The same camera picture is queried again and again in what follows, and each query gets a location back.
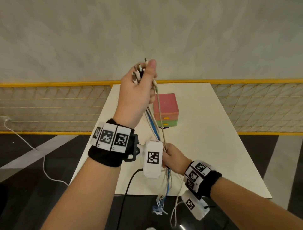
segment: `left hand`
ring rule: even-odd
[[[120,125],[134,129],[139,123],[149,103],[155,101],[155,91],[152,81],[157,77],[157,63],[151,59],[145,68],[142,80],[136,85],[132,80],[134,67],[121,79],[118,106],[113,119]]]

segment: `right hand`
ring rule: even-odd
[[[176,146],[170,143],[166,143],[167,152],[163,152],[162,167],[167,165],[175,173],[184,175],[191,160],[178,150]]]

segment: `storage box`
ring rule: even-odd
[[[177,126],[179,109],[174,93],[161,93],[159,94],[161,118],[164,127]],[[158,98],[154,102],[154,117],[159,127],[161,127]]]

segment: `pink box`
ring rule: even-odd
[[[179,108],[176,100],[176,95],[174,93],[160,93],[159,99],[162,121],[178,120]],[[157,97],[154,102],[154,116],[156,121],[160,120]]]

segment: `white table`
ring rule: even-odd
[[[256,194],[271,198],[260,174],[230,122],[219,99],[209,83],[158,84],[159,93],[175,93],[179,107],[178,125],[164,130],[167,142],[173,143],[188,158],[201,159],[214,166],[227,179]],[[112,118],[118,104],[120,85],[114,85],[98,121]],[[135,128],[140,144],[155,140],[145,116]],[[73,178],[87,158],[88,143]],[[135,162],[123,162],[115,194],[124,194],[132,174],[143,167],[142,156]],[[163,176],[148,179],[138,172],[128,194],[158,195]],[[173,174],[169,195],[177,195],[181,180]]]

